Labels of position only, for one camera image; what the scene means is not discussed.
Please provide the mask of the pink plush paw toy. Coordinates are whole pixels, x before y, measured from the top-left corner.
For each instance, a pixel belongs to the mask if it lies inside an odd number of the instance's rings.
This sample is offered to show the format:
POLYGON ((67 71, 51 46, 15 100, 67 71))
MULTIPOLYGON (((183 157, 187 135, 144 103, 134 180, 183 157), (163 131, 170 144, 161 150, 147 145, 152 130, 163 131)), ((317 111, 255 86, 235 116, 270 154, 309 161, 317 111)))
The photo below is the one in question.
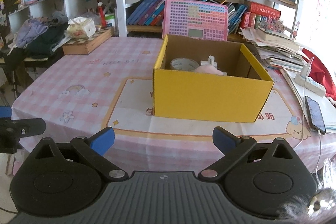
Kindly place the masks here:
POLYGON ((219 76, 226 76, 226 72, 222 72, 218 70, 216 67, 213 65, 201 65, 197 67, 197 69, 194 70, 196 73, 206 73, 206 74, 211 74, 211 75, 219 75, 219 76))

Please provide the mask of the pile of clothes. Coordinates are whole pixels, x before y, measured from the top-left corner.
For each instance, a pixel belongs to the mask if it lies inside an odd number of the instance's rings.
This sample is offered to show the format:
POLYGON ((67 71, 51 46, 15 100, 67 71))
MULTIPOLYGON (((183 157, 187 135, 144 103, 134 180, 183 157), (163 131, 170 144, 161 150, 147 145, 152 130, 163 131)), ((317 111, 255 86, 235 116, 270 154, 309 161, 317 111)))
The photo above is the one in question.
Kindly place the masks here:
POLYGON ((53 56, 66 38, 68 17, 56 11, 50 17, 30 18, 15 34, 9 52, 4 55, 8 64, 20 63, 26 58, 45 59, 53 56))

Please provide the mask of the wooden chess box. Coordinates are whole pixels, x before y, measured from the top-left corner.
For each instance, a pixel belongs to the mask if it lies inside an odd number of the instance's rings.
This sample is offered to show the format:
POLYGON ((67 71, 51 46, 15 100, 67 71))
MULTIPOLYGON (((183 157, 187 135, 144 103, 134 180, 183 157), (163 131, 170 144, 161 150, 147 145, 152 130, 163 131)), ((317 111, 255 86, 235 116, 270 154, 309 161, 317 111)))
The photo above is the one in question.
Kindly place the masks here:
POLYGON ((88 55, 114 34, 113 28, 96 31, 89 38, 71 39, 62 46, 64 55, 88 55))

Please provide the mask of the white power adapter with usb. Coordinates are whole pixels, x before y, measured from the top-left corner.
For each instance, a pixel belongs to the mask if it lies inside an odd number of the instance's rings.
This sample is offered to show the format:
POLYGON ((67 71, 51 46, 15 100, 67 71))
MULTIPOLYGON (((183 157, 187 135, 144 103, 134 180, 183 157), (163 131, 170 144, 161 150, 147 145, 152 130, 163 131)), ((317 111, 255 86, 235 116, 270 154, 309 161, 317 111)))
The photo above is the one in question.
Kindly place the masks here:
POLYGON ((201 66, 203 66, 203 65, 212 65, 215 68, 218 67, 217 62, 215 61, 215 57, 211 56, 211 55, 209 55, 208 60, 206 60, 206 61, 201 60, 200 65, 201 66))

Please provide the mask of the red thick book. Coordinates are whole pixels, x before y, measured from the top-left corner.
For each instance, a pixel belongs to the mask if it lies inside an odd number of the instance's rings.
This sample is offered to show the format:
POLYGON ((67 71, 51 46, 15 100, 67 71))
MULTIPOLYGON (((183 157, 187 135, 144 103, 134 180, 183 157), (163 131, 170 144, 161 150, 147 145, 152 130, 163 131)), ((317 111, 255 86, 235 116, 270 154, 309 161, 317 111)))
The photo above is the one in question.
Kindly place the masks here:
POLYGON ((272 7, 262 5, 256 2, 245 1, 244 5, 248 7, 248 11, 260 16, 266 16, 268 18, 280 19, 281 11, 272 7))

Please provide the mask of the tissue pack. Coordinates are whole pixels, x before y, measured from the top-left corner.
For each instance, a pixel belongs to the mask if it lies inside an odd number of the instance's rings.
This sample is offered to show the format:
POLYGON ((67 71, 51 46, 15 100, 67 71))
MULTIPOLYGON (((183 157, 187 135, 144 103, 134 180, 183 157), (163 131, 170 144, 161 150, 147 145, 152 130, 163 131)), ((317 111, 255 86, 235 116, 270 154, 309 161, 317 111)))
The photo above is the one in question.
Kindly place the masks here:
POLYGON ((96 26, 92 18, 79 16, 68 20, 66 34, 73 39, 90 38, 96 32, 96 26))

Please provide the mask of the clear tape roll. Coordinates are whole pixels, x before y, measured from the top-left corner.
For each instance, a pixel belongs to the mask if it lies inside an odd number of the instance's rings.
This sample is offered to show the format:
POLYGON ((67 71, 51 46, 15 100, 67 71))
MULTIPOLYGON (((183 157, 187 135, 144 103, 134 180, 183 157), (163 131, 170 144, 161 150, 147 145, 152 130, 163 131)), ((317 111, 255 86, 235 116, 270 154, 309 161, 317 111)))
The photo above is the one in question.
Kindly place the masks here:
POLYGON ((175 71, 194 71, 199 67, 199 64, 192 59, 176 58, 170 62, 170 69, 175 71))

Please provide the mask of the red cloth bag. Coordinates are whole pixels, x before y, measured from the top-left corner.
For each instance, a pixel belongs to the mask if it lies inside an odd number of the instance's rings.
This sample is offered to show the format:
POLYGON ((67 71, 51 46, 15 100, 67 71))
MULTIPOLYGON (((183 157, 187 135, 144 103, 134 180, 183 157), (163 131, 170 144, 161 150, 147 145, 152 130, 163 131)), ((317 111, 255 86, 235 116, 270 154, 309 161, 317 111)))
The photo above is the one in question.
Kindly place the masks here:
POLYGON ((335 101, 335 83, 324 63, 310 50, 303 48, 302 52, 306 54, 309 60, 312 57, 314 58, 311 65, 310 77, 319 84, 323 85, 326 89, 326 96, 335 101))

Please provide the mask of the black smartphone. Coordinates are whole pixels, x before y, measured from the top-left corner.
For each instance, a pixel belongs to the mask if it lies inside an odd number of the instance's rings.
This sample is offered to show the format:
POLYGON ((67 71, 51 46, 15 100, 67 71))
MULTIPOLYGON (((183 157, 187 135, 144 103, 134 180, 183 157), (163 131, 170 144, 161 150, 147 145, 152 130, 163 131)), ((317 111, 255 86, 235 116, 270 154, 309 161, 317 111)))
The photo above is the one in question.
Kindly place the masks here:
POLYGON ((305 96, 305 106, 309 116, 309 123, 315 131, 320 131, 322 135, 326 134, 325 122, 323 120, 321 108, 317 101, 305 96))

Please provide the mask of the stack of papers and books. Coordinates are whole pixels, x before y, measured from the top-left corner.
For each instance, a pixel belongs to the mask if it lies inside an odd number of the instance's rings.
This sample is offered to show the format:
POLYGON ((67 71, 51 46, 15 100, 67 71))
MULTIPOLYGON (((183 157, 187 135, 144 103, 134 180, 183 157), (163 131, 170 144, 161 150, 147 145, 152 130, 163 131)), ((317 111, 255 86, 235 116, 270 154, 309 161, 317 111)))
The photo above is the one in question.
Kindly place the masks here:
POLYGON ((252 43, 258 57, 267 67, 300 72, 307 64, 307 56, 302 52, 301 46, 283 33, 258 27, 243 28, 240 34, 252 43))

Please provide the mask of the pink checkered tablecloth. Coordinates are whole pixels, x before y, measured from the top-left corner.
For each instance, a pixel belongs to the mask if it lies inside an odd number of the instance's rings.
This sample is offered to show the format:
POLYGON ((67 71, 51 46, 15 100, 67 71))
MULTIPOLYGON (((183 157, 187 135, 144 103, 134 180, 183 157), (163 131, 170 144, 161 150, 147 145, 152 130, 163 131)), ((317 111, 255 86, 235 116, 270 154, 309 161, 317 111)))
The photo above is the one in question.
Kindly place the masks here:
POLYGON ((111 126, 116 140, 105 157, 131 173, 144 171, 200 172, 223 154, 213 145, 216 126, 236 136, 264 143, 285 138, 313 172, 335 157, 335 134, 309 132, 302 143, 302 109, 281 73, 255 123, 221 123, 161 118, 153 115, 153 67, 162 39, 108 39, 89 55, 68 55, 47 69, 13 103, 13 118, 42 118, 46 131, 21 140, 31 152, 42 137, 65 143, 111 126))

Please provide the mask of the white power strip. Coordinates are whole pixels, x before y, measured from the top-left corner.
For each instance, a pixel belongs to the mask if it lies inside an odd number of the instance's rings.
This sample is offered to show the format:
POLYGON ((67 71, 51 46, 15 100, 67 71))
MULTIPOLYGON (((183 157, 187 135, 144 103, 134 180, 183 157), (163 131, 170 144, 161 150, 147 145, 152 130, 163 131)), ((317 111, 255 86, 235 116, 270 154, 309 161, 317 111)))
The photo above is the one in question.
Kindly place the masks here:
POLYGON ((311 77, 304 78, 300 74, 296 74, 294 78, 294 82, 299 86, 314 92, 320 97, 325 96, 326 89, 323 85, 315 82, 311 77))

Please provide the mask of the row of blue books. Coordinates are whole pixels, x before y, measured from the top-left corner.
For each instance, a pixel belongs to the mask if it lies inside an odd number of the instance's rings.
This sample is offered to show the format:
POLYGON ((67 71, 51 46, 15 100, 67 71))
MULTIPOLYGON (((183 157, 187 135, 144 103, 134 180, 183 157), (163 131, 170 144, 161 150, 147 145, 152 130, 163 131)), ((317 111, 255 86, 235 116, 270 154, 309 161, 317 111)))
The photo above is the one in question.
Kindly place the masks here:
POLYGON ((126 20, 127 26, 144 26, 165 0, 142 0, 126 20))

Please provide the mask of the yellow cardboard box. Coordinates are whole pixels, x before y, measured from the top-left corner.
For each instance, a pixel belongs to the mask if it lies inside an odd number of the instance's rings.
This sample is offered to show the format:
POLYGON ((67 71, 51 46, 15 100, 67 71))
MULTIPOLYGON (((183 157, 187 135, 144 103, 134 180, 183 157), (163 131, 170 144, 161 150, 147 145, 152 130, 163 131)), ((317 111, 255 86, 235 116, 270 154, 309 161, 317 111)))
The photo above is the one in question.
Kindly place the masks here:
POLYGON ((273 86, 243 43, 166 35, 153 68, 153 111, 164 118, 253 123, 273 86), (223 76, 170 67, 177 58, 205 61, 209 56, 223 76))

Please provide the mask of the pink toy keyboard tablet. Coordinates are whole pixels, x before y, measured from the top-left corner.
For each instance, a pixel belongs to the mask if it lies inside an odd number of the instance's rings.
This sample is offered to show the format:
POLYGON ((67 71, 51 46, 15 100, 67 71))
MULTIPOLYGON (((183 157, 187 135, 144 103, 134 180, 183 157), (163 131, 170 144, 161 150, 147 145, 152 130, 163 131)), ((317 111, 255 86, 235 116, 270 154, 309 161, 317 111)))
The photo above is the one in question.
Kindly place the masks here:
POLYGON ((166 0, 162 36, 166 35, 226 41, 228 7, 211 2, 166 0))

